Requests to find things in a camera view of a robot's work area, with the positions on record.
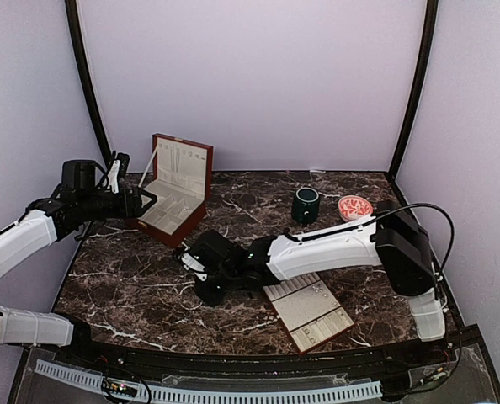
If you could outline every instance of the robotic arm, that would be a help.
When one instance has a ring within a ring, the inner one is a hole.
[[[403,211],[385,215],[395,208],[390,201],[381,202],[375,216],[297,236],[260,238],[248,250],[207,231],[178,258],[195,273],[194,290],[210,306],[220,304],[230,289],[253,289],[354,265],[383,265],[392,289],[407,298],[419,338],[441,339],[444,314],[428,233]]]
[[[30,255],[59,242],[80,226],[108,218],[139,217],[157,197],[137,187],[120,189],[130,158],[114,156],[108,171],[91,160],[63,164],[61,184],[50,198],[31,203],[24,215],[0,231],[0,278]],[[96,169],[103,177],[96,183]],[[143,205],[142,195],[150,201]],[[0,306],[0,343],[69,345],[73,324],[56,314],[33,313]]]

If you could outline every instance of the marble tabletop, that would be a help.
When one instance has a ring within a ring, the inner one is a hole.
[[[136,183],[138,176],[127,176]],[[294,192],[322,194],[316,223],[302,228],[290,217]],[[244,247],[252,239],[311,231],[342,223],[338,200],[357,194],[372,204],[394,199],[382,173],[213,173],[207,216],[188,237],[216,229]],[[193,275],[172,249],[123,221],[96,226],[83,243],[63,285],[56,311],[88,322],[93,339],[134,348],[189,354],[296,354],[262,293],[232,291],[218,307],[202,304]],[[321,273],[355,325],[313,352],[400,342],[417,337],[407,302],[396,295],[383,268],[353,267]]]

